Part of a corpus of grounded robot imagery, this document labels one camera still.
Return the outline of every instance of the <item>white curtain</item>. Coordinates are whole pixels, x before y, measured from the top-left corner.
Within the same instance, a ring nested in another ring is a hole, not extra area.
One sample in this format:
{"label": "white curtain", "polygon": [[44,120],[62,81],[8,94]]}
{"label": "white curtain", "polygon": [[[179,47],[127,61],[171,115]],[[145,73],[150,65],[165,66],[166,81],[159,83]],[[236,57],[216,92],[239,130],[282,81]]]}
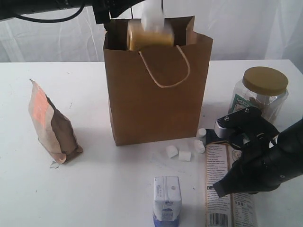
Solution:
{"label": "white curtain", "polygon": [[[213,60],[290,59],[303,72],[302,0],[164,0],[167,17],[196,16]],[[33,15],[60,18],[75,9]],[[141,17],[142,4],[133,7]],[[130,11],[121,17],[130,18]],[[0,22],[0,61],[103,61],[104,28],[92,8],[59,24]]]}

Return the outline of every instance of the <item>white tabletop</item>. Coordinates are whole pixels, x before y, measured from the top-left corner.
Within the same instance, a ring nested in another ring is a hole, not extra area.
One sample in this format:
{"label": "white tabletop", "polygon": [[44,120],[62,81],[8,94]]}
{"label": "white tabletop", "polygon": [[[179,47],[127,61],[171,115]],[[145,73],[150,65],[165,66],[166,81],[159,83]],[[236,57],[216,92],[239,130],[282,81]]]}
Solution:
{"label": "white tabletop", "polygon": [[[288,60],[212,61],[200,127],[227,113],[236,82],[247,68],[269,66],[289,78],[289,97],[276,127],[303,114],[303,75]],[[205,154],[193,138],[116,147],[110,127],[104,63],[0,64],[0,226],[152,227],[153,178],[180,177],[180,227],[205,226]],[[84,153],[49,168],[28,114],[34,79],[70,120]],[[191,162],[168,159],[167,145],[189,149]],[[302,226],[303,178],[255,196],[259,227]]]}

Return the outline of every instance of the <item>paper bag handle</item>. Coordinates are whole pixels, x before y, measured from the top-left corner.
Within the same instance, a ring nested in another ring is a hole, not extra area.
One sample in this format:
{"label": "paper bag handle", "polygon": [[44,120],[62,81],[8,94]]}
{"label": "paper bag handle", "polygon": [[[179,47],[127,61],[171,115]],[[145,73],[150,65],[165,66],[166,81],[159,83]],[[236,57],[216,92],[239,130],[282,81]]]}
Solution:
{"label": "paper bag handle", "polygon": [[187,57],[185,56],[185,54],[183,53],[182,49],[181,49],[178,45],[177,45],[176,47],[178,48],[180,54],[182,55],[182,57],[184,58],[184,60],[185,60],[185,62],[186,62],[186,65],[187,65],[187,75],[186,75],[181,81],[179,81],[179,82],[177,82],[177,83],[175,83],[175,84],[173,84],[173,85],[162,85],[162,84],[160,84],[160,83],[155,79],[155,77],[152,75],[152,72],[151,72],[150,68],[148,67],[148,65],[147,65],[147,63],[146,63],[146,60],[145,60],[145,58],[143,57],[142,52],[139,51],[139,54],[140,54],[140,56],[141,56],[141,58],[142,58],[142,60],[143,60],[143,62],[144,62],[144,65],[145,65],[145,67],[146,67],[146,69],[147,69],[149,75],[151,76],[151,78],[152,78],[152,80],[155,82],[155,84],[158,85],[160,88],[172,88],[172,87],[176,87],[176,86],[178,86],[179,84],[183,83],[185,80],[187,80],[187,78],[188,78],[189,75],[190,75],[190,65],[189,65],[188,59],[187,59]]}

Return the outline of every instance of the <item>white box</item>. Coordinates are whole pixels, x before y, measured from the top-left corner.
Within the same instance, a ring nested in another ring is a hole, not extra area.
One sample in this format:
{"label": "white box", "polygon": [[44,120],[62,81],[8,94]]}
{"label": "white box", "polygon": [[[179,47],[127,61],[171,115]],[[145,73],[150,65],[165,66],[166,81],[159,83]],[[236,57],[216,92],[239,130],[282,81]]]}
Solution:
{"label": "white box", "polygon": [[181,190],[177,176],[154,179],[153,219],[155,226],[178,226],[181,212]]}

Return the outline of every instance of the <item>glass jar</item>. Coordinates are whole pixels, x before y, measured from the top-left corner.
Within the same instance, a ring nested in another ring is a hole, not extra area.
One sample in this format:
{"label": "glass jar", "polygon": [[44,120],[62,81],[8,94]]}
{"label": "glass jar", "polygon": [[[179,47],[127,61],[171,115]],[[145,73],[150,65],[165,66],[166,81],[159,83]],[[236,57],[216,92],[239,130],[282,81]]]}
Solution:
{"label": "glass jar", "polygon": [[288,97],[287,85],[287,77],[275,69],[250,68],[234,88],[229,113],[255,106],[262,111],[263,118],[274,123]]}

